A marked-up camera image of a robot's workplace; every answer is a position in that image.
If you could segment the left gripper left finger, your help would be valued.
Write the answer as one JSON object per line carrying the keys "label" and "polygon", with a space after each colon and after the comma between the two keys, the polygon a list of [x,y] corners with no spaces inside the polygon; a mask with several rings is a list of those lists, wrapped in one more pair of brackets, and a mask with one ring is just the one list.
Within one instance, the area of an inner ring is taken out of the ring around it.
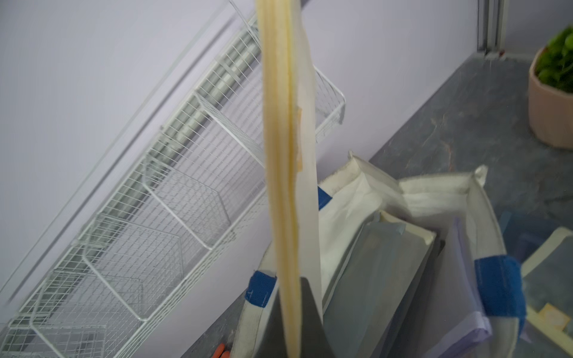
{"label": "left gripper left finger", "polygon": [[282,357],[282,320],[277,297],[278,286],[275,286],[262,309],[253,357]]}

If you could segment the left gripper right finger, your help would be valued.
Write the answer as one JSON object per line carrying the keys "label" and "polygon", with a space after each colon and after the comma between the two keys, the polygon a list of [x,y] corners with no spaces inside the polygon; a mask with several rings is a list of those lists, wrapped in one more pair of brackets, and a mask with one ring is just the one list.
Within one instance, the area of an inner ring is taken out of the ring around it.
{"label": "left gripper right finger", "polygon": [[304,358],[334,358],[322,325],[319,310],[307,278],[301,281],[301,355]]}

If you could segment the grey mesh pouch front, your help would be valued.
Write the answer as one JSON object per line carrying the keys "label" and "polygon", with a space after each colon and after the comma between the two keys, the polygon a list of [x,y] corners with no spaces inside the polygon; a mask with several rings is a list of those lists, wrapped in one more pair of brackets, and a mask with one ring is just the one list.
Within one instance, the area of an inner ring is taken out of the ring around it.
{"label": "grey mesh pouch front", "polygon": [[385,211],[370,215],[343,251],[323,296],[323,325],[336,357],[372,357],[437,235]]}

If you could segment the purple mesh pouch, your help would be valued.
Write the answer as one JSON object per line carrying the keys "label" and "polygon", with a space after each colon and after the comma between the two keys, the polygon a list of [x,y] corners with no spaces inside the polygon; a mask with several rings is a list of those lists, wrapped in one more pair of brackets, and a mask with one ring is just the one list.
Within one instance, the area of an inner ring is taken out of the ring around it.
{"label": "purple mesh pouch", "polygon": [[418,357],[464,357],[492,337],[458,217],[452,220],[444,243],[422,320]]}

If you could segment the blue mesh pouch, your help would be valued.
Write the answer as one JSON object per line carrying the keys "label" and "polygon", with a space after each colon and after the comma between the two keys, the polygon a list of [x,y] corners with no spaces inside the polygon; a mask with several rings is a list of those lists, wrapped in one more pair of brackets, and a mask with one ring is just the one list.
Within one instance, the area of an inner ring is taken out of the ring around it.
{"label": "blue mesh pouch", "polygon": [[572,273],[572,230],[548,219],[504,211],[498,220],[507,253],[526,277],[542,267]]}

